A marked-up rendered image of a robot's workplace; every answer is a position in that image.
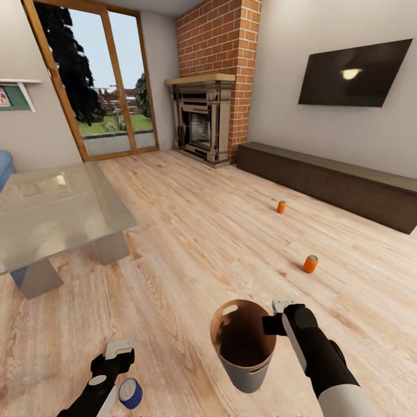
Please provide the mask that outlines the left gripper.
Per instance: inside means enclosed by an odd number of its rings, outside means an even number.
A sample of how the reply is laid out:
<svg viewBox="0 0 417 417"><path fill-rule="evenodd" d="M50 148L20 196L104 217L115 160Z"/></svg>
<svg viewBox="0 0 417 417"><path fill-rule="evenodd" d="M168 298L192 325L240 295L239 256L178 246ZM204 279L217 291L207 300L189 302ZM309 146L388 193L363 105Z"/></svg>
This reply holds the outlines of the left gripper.
<svg viewBox="0 0 417 417"><path fill-rule="evenodd" d="M123 374L129 371L130 364L134 363L134 349L131 352L118 354L117 357L110 360L105 360L105 357L101 356L96 358L90 366L92 376L96 372L99 372L104 367L112 367L115 369L116 374Z"/></svg>

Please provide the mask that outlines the trash can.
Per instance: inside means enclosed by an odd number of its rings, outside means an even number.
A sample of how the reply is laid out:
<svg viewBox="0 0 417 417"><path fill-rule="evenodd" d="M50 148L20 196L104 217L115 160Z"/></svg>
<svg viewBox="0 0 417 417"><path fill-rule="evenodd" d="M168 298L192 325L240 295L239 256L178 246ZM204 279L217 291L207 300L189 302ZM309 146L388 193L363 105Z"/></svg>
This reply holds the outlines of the trash can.
<svg viewBox="0 0 417 417"><path fill-rule="evenodd" d="M229 306L237 310L223 315ZM277 343L277 335L264 334L261 305L246 299L223 304L210 324L210 338L232 384L243 393L256 392L264 382Z"/></svg>

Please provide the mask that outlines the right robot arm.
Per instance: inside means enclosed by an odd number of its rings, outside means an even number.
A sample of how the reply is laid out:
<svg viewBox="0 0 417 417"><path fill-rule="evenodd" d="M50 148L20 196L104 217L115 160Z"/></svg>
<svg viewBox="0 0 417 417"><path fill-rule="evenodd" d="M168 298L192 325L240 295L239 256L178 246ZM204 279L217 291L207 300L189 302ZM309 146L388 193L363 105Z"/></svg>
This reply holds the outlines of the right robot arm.
<svg viewBox="0 0 417 417"><path fill-rule="evenodd" d="M272 308L273 316L262 317L264 334L288 336L324 417L381 417L314 313L293 299L273 299Z"/></svg>

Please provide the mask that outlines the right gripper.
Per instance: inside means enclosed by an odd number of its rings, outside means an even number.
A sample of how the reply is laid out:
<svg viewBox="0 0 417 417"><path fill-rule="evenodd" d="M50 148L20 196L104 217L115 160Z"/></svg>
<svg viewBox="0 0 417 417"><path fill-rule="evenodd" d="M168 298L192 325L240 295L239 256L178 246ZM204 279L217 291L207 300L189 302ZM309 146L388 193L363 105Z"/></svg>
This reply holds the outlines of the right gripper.
<svg viewBox="0 0 417 417"><path fill-rule="evenodd" d="M280 329L278 324L278 317L280 315L275 316L263 316L262 323L264 327L264 334L266 335L280 335L280 336L288 336L287 333Z"/></svg>

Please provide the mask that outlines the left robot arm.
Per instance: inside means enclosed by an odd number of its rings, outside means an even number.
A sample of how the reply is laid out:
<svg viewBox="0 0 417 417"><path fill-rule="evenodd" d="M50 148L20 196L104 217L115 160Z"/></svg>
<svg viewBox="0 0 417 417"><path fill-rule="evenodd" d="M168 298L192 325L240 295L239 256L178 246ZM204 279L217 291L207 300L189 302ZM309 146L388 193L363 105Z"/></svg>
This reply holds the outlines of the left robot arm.
<svg viewBox="0 0 417 417"><path fill-rule="evenodd" d="M136 339L109 342L105 357L98 357L91 363L92 379L82 395L69 409L62 409L57 417L107 417L115 401L116 377L128 372L130 364L134 363L135 345ZM116 352L130 348L128 353Z"/></svg>

